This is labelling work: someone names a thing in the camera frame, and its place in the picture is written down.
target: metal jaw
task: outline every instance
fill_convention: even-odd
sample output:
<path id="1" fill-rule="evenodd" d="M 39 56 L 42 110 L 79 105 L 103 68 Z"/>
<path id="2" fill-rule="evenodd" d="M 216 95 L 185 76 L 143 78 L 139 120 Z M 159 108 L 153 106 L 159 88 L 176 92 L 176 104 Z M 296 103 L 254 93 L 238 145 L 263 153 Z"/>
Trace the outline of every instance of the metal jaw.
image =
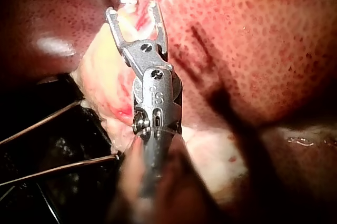
<path id="1" fill-rule="evenodd" d="M 143 197 L 151 197 L 154 192 L 154 183 L 160 176 L 173 137 L 160 129 L 168 128 L 181 134 L 182 117 L 182 83 L 173 66 L 167 63 L 167 36 L 163 17 L 155 1 L 150 2 L 148 11 L 154 18 L 157 38 L 134 42 L 124 40 L 117 12 L 112 8 L 106 11 L 117 49 L 136 74 L 132 87 L 133 131 L 137 134 L 147 130 L 147 133 L 141 135 L 146 167 L 141 191 Z"/>

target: robotic surgical clip applier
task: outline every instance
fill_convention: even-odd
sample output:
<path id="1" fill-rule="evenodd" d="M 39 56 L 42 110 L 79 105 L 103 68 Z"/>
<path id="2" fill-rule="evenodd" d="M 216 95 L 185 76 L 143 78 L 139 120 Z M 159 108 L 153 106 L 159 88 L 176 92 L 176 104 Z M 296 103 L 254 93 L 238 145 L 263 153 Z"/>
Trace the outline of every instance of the robotic surgical clip applier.
<path id="1" fill-rule="evenodd" d="M 157 38 L 127 42 L 118 24 L 117 11 L 111 7 L 106 10 L 117 49 L 136 74 L 132 86 L 132 127 L 144 143 L 145 176 L 140 192 L 144 198 L 153 196 L 172 138 L 182 132 L 182 83 L 167 62 L 166 29 L 156 1 L 150 1 L 148 12 L 157 29 Z"/>

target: metal screw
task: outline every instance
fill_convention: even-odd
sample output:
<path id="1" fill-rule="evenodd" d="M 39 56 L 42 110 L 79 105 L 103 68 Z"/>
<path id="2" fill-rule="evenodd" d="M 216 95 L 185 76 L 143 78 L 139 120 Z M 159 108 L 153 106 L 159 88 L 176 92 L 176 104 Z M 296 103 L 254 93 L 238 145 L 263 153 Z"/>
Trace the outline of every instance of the metal screw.
<path id="1" fill-rule="evenodd" d="M 164 76 L 164 74 L 161 70 L 154 70 L 154 71 L 151 72 L 151 77 L 156 79 L 156 80 L 162 79 L 163 76 Z"/>
<path id="2" fill-rule="evenodd" d="M 152 51 L 152 45 L 151 45 L 151 44 L 143 44 L 143 45 L 141 46 L 141 51 L 142 51 L 143 53 L 147 53 L 147 52 Z"/>

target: metal pin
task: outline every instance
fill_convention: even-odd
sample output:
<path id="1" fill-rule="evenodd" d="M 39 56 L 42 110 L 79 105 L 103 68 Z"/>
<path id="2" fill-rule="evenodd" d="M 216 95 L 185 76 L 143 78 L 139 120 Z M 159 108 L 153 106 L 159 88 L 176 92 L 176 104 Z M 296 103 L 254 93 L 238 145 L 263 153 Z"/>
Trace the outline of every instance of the metal pin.
<path id="1" fill-rule="evenodd" d="M 15 138 L 23 135 L 24 133 L 27 133 L 27 132 L 33 130 L 34 128 L 37 128 L 38 126 L 41 126 L 41 125 L 47 123 L 48 121 L 54 119 L 55 117 L 59 116 L 60 114 L 63 114 L 64 112 L 68 111 L 69 109 L 71 109 L 71 108 L 79 105 L 80 103 L 81 103 L 81 100 L 75 101 L 75 102 L 71 103 L 70 105 L 68 105 L 68 106 L 60 109 L 59 111 L 57 111 L 57 112 L 49 115 L 48 117 L 44 118 L 43 120 L 39 121 L 38 123 L 35 123 L 34 125 L 31 125 L 30 127 L 28 127 L 28 128 L 26 128 L 26 129 L 24 129 L 24 130 L 22 130 L 22 131 L 20 131 L 20 132 L 18 132 L 16 134 L 12 135 L 12 136 L 6 138 L 3 141 L 0 141 L 0 145 L 5 144 L 5 143 L 7 143 L 9 141 L 12 141 Z"/>
<path id="2" fill-rule="evenodd" d="M 85 161 L 80 161 L 80 162 L 75 162 L 73 164 L 69 164 L 69 165 L 63 165 L 63 166 L 59 166 L 50 170 L 45 170 L 45 171 L 41 171 L 32 175 L 28 175 L 22 178 L 17 178 L 8 182 L 4 182 L 2 184 L 0 184 L 0 186 L 4 186 L 4 185 L 9 185 L 9 184 L 13 184 L 13 183 L 22 183 L 23 181 L 29 180 L 29 179 L 33 179 L 33 178 L 39 178 L 42 176 L 46 176 L 46 175 L 51 175 L 51 174 L 55 174 L 58 173 L 60 171 L 66 171 L 66 170 L 70 170 L 73 168 L 78 168 L 78 167 L 83 167 L 83 166 L 87 166 L 87 165 L 93 165 L 93 164 L 99 164 L 102 162 L 106 162 L 106 161 L 111 161 L 116 159 L 117 155 L 110 155 L 110 156 L 105 156 L 105 157 L 98 157 L 98 158 L 93 158 L 90 160 L 85 160 Z"/>
<path id="3" fill-rule="evenodd" d="M 0 201 L 2 201 L 14 188 L 15 186 L 10 187 L 10 189 L 1 196 Z"/>

